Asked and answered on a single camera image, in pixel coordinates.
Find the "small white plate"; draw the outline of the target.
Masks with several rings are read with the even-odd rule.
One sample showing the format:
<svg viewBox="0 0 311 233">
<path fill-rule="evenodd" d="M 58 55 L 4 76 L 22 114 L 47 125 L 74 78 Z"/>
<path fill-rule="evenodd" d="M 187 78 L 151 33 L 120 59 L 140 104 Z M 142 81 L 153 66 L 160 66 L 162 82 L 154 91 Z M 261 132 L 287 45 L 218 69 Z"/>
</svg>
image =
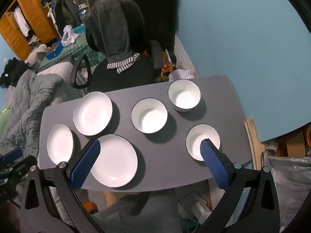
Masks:
<svg viewBox="0 0 311 233">
<path fill-rule="evenodd" d="M 67 125 L 55 125 L 48 134 L 46 146 L 53 163 L 68 162 L 74 153 L 74 137 Z"/>
</svg>

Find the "white bowl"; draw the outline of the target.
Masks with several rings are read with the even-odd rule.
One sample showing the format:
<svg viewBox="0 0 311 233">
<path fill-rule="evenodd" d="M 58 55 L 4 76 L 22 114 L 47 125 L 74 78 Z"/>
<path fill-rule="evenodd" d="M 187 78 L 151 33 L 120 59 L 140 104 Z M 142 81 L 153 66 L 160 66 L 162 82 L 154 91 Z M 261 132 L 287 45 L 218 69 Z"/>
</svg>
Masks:
<svg viewBox="0 0 311 233">
<path fill-rule="evenodd" d="M 170 84 L 168 97 L 176 111 L 186 112 L 194 109 L 201 100 L 201 91 L 192 81 L 179 79 Z"/>
<path fill-rule="evenodd" d="M 220 148 L 220 137 L 218 132 L 208 124 L 198 124 L 193 126 L 186 136 L 186 149 L 189 155 L 197 160 L 203 161 L 200 145 L 205 139 L 210 139 L 217 149 Z"/>
<path fill-rule="evenodd" d="M 155 98 L 142 99 L 131 110 L 133 126 L 144 134 L 160 131 L 165 126 L 167 119 L 167 108 L 160 100 Z"/>
</svg>

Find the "wooden board beside table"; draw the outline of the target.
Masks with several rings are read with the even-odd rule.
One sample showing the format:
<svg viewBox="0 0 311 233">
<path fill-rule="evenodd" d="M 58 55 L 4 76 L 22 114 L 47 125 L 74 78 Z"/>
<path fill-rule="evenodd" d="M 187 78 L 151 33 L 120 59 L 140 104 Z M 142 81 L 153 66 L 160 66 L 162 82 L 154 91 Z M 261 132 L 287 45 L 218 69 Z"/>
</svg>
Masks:
<svg viewBox="0 0 311 233">
<path fill-rule="evenodd" d="M 252 118 L 246 119 L 245 128 L 252 153 L 252 163 L 255 170 L 261 170 L 262 153 L 265 151 L 265 146 L 259 141 L 255 121 Z"/>
</svg>

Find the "grey duvet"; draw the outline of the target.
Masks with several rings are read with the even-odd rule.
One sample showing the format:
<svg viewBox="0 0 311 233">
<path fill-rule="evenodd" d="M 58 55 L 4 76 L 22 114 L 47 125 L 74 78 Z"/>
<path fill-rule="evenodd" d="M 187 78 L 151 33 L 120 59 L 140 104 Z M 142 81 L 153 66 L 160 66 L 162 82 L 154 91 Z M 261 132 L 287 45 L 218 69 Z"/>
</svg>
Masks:
<svg viewBox="0 0 311 233">
<path fill-rule="evenodd" d="M 58 74 L 37 75 L 27 70 L 19 79 L 8 122 L 1 136 L 1 154 L 16 148 L 23 157 L 38 156 L 39 131 L 44 109 L 51 103 L 55 91 L 62 85 Z"/>
</svg>

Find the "black clothes on bed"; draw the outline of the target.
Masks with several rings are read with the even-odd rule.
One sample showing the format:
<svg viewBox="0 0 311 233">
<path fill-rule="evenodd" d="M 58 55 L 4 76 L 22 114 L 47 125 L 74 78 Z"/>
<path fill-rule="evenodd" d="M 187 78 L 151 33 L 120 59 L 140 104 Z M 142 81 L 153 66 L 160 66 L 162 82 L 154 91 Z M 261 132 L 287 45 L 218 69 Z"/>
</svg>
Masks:
<svg viewBox="0 0 311 233">
<path fill-rule="evenodd" d="M 1 74 L 0 85 L 1 87 L 8 88 L 9 86 L 15 87 L 18 80 L 27 70 L 32 70 L 24 61 L 13 58 L 9 59 L 4 67 L 4 72 Z"/>
</svg>

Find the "black office chair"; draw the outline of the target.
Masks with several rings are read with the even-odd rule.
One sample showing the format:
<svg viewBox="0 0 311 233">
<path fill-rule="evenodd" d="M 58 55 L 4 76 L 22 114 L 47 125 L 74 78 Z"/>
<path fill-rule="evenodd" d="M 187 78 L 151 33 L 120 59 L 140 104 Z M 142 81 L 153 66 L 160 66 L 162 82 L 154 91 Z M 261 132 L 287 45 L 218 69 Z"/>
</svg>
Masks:
<svg viewBox="0 0 311 233">
<path fill-rule="evenodd" d="M 83 18 L 89 47 L 105 56 L 95 70 L 87 55 L 73 66 L 70 85 L 103 93 L 162 80 L 165 65 L 176 65 L 172 51 L 147 36 L 143 14 L 134 1 L 111 0 L 93 7 Z"/>
</svg>

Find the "white plastic bag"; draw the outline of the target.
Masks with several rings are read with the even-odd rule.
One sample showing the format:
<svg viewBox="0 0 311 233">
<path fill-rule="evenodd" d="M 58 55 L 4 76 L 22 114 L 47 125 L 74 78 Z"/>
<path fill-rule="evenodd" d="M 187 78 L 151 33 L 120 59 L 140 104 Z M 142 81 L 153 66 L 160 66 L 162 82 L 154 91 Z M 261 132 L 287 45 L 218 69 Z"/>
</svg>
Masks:
<svg viewBox="0 0 311 233">
<path fill-rule="evenodd" d="M 190 70 L 176 69 L 169 74 L 169 81 L 177 81 L 179 79 L 193 79 L 194 75 Z"/>
</svg>

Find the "grey hoodie on chair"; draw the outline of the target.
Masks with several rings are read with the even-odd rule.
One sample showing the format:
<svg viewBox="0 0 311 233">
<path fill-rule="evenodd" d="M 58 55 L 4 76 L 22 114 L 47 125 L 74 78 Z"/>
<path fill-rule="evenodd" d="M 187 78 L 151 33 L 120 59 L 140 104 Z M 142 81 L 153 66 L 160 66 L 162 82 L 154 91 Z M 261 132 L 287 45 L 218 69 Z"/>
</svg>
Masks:
<svg viewBox="0 0 311 233">
<path fill-rule="evenodd" d="M 107 69 L 121 74 L 140 59 L 140 54 L 131 48 L 128 23 L 120 0 L 91 8 L 83 20 L 95 46 L 107 58 Z"/>
</svg>

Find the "orange wooden wardrobe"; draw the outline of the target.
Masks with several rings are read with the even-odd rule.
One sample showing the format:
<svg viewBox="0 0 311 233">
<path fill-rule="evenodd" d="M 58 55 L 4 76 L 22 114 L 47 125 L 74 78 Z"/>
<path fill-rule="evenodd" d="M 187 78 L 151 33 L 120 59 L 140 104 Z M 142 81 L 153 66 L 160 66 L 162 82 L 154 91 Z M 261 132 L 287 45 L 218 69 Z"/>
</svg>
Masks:
<svg viewBox="0 0 311 233">
<path fill-rule="evenodd" d="M 59 39 L 48 8 L 40 0 L 1 0 L 1 36 L 21 60 L 31 53 L 33 36 L 42 44 Z"/>
</svg>

